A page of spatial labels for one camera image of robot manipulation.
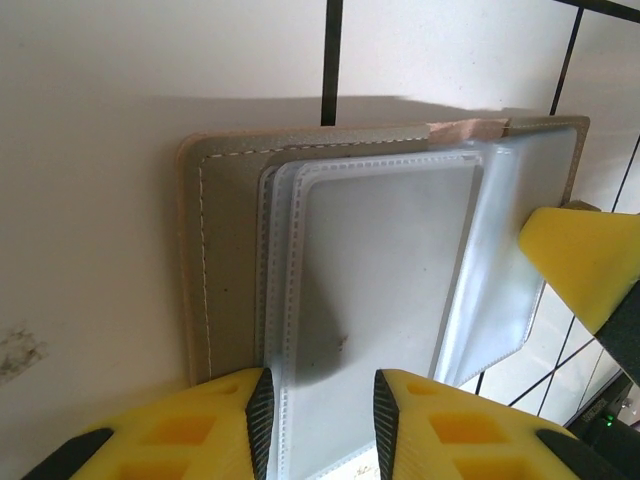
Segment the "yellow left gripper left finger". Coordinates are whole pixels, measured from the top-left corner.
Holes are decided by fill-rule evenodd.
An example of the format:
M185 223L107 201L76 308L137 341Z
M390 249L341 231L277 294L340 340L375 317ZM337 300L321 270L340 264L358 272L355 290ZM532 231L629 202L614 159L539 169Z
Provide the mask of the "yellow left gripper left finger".
M98 422L32 479L265 479L275 399L268 368L239 370Z

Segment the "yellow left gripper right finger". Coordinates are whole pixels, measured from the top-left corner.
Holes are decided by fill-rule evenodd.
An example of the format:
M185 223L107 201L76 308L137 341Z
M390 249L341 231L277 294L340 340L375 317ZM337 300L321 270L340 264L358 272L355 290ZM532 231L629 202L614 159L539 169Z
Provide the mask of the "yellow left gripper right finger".
M383 479L615 479L565 428L404 370L375 373Z

